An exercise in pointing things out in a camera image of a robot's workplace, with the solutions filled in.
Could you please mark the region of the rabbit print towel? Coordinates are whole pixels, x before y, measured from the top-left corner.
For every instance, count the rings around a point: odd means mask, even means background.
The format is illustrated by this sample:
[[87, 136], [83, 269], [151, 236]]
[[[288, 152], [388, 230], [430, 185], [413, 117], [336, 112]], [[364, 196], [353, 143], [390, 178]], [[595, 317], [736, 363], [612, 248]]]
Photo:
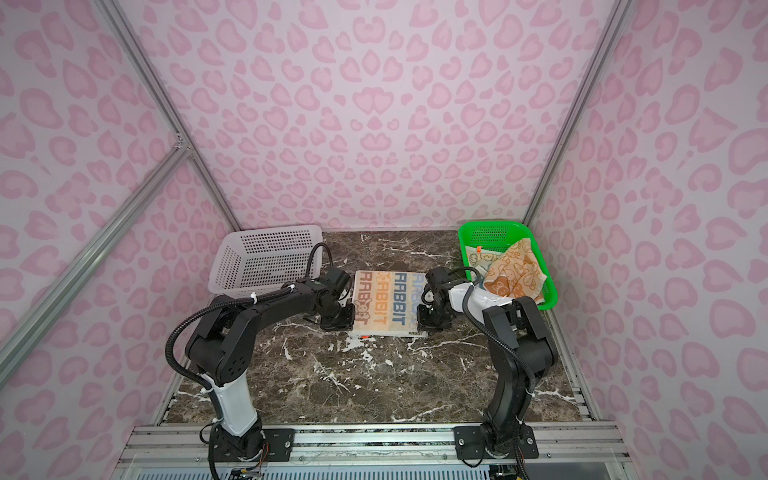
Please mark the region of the rabbit print towel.
[[352, 301], [353, 333], [358, 336], [425, 337], [418, 330], [417, 307], [426, 284], [424, 273], [358, 270]]

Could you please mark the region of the white perforated plastic basket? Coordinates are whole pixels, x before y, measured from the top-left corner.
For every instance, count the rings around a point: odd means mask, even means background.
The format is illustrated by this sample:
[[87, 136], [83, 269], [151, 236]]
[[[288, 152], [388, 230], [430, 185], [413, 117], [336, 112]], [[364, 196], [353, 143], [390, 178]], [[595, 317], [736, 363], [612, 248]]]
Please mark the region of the white perforated plastic basket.
[[208, 290], [232, 298], [268, 293], [320, 273], [323, 241], [316, 225], [245, 230], [221, 242], [210, 271]]

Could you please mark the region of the green plastic basket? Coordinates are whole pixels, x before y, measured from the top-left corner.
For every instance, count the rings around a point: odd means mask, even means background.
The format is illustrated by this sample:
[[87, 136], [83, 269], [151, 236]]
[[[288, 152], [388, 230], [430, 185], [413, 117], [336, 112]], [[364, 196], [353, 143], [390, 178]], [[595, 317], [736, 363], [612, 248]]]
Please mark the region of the green plastic basket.
[[558, 293], [533, 233], [528, 227], [515, 221], [484, 220], [468, 222], [462, 225], [458, 231], [462, 260], [466, 266], [469, 266], [467, 255], [465, 254], [466, 246], [481, 246], [488, 250], [504, 252], [511, 245], [523, 238], [529, 238], [531, 240], [532, 248], [539, 265], [543, 272], [548, 276], [543, 289], [544, 302], [536, 304], [542, 311], [550, 310], [558, 301]]

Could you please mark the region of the orange patterned towel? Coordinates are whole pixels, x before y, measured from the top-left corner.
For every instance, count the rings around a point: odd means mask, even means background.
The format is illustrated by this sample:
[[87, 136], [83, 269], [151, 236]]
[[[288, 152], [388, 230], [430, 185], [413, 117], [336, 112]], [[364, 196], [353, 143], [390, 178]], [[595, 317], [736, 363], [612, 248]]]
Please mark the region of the orange patterned towel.
[[502, 297], [530, 297], [537, 304], [544, 302], [543, 272], [529, 238], [523, 238], [504, 252], [478, 247], [465, 247], [467, 262], [483, 277], [482, 288]]

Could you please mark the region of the left diagonal aluminium strut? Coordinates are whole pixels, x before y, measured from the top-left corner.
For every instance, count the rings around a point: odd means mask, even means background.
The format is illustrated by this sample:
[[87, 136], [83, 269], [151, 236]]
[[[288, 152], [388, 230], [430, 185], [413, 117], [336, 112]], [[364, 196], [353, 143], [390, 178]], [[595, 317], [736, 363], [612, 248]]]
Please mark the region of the left diagonal aluminium strut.
[[178, 167], [189, 157], [179, 142], [114, 215], [70, 262], [44, 295], [21, 318], [1, 346], [1, 384], [6, 385], [51, 330], [54, 322], [83, 290], [101, 264], [122, 241]]

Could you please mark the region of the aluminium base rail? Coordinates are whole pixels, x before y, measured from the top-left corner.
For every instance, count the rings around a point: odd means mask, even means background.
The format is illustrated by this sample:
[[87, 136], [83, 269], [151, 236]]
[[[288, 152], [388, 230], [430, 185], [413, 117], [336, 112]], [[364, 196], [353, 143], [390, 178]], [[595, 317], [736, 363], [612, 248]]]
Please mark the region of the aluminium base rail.
[[[531, 479], [635, 479], [612, 422], [535, 423], [525, 458]], [[276, 425], [266, 460], [207, 460], [197, 425], [138, 427], [120, 454], [115, 479], [513, 479], [513, 455], [479, 451], [469, 424]]]

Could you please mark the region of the left corner aluminium post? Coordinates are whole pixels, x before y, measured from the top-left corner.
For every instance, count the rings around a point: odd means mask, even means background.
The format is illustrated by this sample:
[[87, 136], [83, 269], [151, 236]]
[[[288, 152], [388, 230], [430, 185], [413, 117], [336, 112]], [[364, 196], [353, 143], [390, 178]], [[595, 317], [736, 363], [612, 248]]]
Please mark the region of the left corner aluminium post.
[[148, 95], [158, 107], [161, 117], [174, 132], [178, 143], [189, 151], [190, 159], [196, 173], [199, 175], [203, 185], [211, 195], [213, 203], [225, 218], [226, 223], [233, 231], [242, 230], [243, 227], [237, 219], [234, 210], [229, 205], [222, 189], [216, 182], [211, 169], [207, 166], [197, 145], [193, 141], [190, 130], [185, 125], [179, 110], [171, 99], [171, 95], [166, 88], [166, 85], [152, 65], [145, 49], [141, 45], [138, 34], [128, 21], [119, 2], [112, 0], [98, 0], [95, 1], [94, 4], [104, 17], [107, 26], [114, 34], [123, 53], [133, 65]]

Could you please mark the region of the corner aluminium post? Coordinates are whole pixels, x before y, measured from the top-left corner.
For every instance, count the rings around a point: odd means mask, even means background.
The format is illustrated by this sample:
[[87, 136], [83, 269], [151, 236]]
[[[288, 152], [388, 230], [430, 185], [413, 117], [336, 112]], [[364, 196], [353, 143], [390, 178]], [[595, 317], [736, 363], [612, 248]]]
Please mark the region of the corner aluminium post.
[[542, 175], [536, 185], [530, 204], [523, 217], [523, 224], [533, 229], [536, 216], [545, 201], [547, 190], [553, 182], [555, 173], [561, 164], [571, 139], [577, 132], [581, 118], [586, 111], [590, 98], [593, 95], [601, 76], [608, 65], [620, 37], [628, 21], [631, 20], [635, 1], [615, 1], [610, 15], [607, 18], [605, 28], [602, 30], [592, 57], [586, 64], [585, 70], [577, 85], [575, 95], [567, 110], [567, 115], [558, 131], [554, 145], [544, 164]]
[[166, 85], [152, 65], [145, 49], [141, 45], [138, 34], [128, 21], [119, 2], [112, 0], [98, 0], [95, 1], [94, 4], [104, 17], [107, 26], [114, 34], [123, 53], [133, 65], [148, 95], [158, 107], [161, 117], [174, 132], [178, 143], [189, 151], [190, 159], [196, 173], [199, 175], [203, 185], [211, 195], [213, 203], [225, 218], [226, 223], [233, 231], [242, 230], [243, 227], [237, 219], [234, 210], [229, 205], [222, 189], [216, 182], [211, 169], [207, 166], [197, 145], [193, 141], [190, 130], [185, 125], [179, 110], [171, 99], [171, 95], [166, 88]]

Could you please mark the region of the right corner aluminium post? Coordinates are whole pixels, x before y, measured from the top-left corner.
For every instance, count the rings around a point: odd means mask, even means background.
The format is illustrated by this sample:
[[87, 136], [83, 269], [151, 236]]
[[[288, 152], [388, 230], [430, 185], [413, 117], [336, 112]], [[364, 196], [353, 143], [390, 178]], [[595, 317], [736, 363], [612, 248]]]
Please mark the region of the right corner aluminium post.
[[575, 95], [567, 110], [567, 115], [558, 131], [554, 145], [544, 164], [542, 175], [536, 185], [530, 204], [523, 217], [523, 224], [533, 229], [536, 216], [545, 201], [547, 190], [553, 182], [555, 173], [561, 164], [571, 139], [577, 132], [581, 118], [586, 111], [590, 98], [593, 95], [601, 76], [608, 65], [620, 37], [628, 21], [631, 20], [635, 1], [615, 1], [610, 15], [607, 18], [605, 28], [602, 30], [592, 57], [586, 64], [585, 70], [577, 85]]

